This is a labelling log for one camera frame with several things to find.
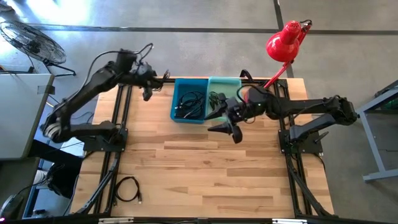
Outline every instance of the plastic bin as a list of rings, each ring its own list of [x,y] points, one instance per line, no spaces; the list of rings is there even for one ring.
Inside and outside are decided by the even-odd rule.
[[[236,98],[236,90],[242,86],[242,81],[240,78],[231,78],[231,77],[210,77],[207,87],[207,100],[210,95],[210,92],[216,93],[224,93],[227,98],[235,97]],[[210,106],[210,101],[207,102],[207,114],[210,114],[213,109]],[[219,118],[214,118],[212,121],[226,121],[224,116]]]
[[[173,94],[173,103],[172,103],[172,109],[170,112],[170,117],[173,121],[179,122],[179,123],[192,123],[192,124],[203,124],[205,122],[205,116],[206,116],[206,111],[207,111],[207,104],[208,104],[208,80],[207,79],[197,79],[197,78],[178,78],[175,80],[174,84],[174,94]],[[203,110],[203,115],[200,116],[198,119],[183,119],[183,118],[176,118],[176,109],[175,107],[178,104],[179,99],[186,93],[192,92],[192,91],[199,91],[200,93],[203,93],[205,97],[205,102],[204,102],[204,110]],[[194,98],[195,95],[187,95],[184,97],[184,99],[189,100],[190,97]]]

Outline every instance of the wooden table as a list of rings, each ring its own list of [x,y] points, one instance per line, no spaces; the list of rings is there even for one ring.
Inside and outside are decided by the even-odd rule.
[[[304,81],[288,78],[290,98],[307,99]],[[112,117],[117,88],[99,96],[94,123]],[[142,90],[133,88],[127,147],[122,153],[118,181],[133,175],[140,183],[142,204],[118,201],[112,216],[129,217],[293,217],[285,157],[279,152],[279,121],[258,116],[253,124],[240,123],[243,142],[234,144],[227,134],[211,133],[205,124],[175,123],[170,119],[174,84],[142,100]],[[122,100],[119,121],[124,108]],[[296,123],[311,120],[300,115]],[[81,167],[72,212],[89,199],[100,179],[103,152],[87,158]],[[320,160],[304,154],[307,184],[314,196],[333,213],[328,184]],[[119,193],[131,198],[134,183],[125,181]],[[104,191],[102,209],[107,198]],[[302,193],[298,193],[304,211]]]

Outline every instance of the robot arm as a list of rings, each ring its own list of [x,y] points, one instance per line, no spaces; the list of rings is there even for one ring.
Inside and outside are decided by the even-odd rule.
[[[255,116],[265,113],[270,119],[280,119],[292,114],[324,113],[307,124],[290,127],[290,141],[297,142],[305,140],[309,134],[332,124],[351,125],[358,117],[353,104],[339,96],[317,100],[288,100],[278,98],[264,88],[252,86],[246,93],[245,99],[238,102],[235,97],[226,99],[225,95],[220,93],[218,107],[205,119],[213,119],[225,114],[227,122],[210,127],[208,130],[233,134],[234,142],[239,143],[243,135],[237,123]]]
[[[130,72],[134,63],[137,64],[137,68]],[[44,136],[53,142],[65,142],[72,137],[84,141],[90,136],[101,136],[108,143],[116,143],[121,135],[112,122],[73,125],[70,124],[71,115],[96,95],[109,91],[117,84],[142,87],[144,100],[147,101],[152,96],[152,89],[159,90],[163,86],[164,79],[158,79],[156,76],[156,72],[148,63],[137,61],[137,52],[122,49],[118,52],[116,62],[108,62],[93,74],[91,80],[81,90],[57,105],[40,129]]]

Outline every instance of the fan grille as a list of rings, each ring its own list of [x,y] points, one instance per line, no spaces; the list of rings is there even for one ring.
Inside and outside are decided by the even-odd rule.
[[[65,51],[41,31],[17,21],[0,23],[1,35],[15,48],[40,60],[59,65],[67,60]]]

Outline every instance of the concrete floor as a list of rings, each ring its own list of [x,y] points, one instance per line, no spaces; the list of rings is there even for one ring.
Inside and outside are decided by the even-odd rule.
[[[277,29],[273,0],[26,0],[7,1],[15,12],[0,21],[74,26],[204,27]],[[279,0],[284,22],[312,19],[318,30],[398,30],[395,0]],[[67,53],[66,67],[77,77],[55,80],[55,97],[76,91],[93,58],[106,50],[137,50],[153,42],[146,58],[175,76],[236,76],[245,68],[271,77],[280,67],[265,52],[271,34],[46,31]],[[293,65],[310,98],[339,94],[356,108],[395,81],[396,35],[309,35]],[[2,64],[28,65],[27,57],[0,40]],[[114,55],[103,57],[100,68]],[[95,102],[85,110],[93,111]],[[328,128],[323,139],[326,174],[335,213],[345,218],[398,222],[398,178],[371,184],[362,175],[377,171],[360,122]]]

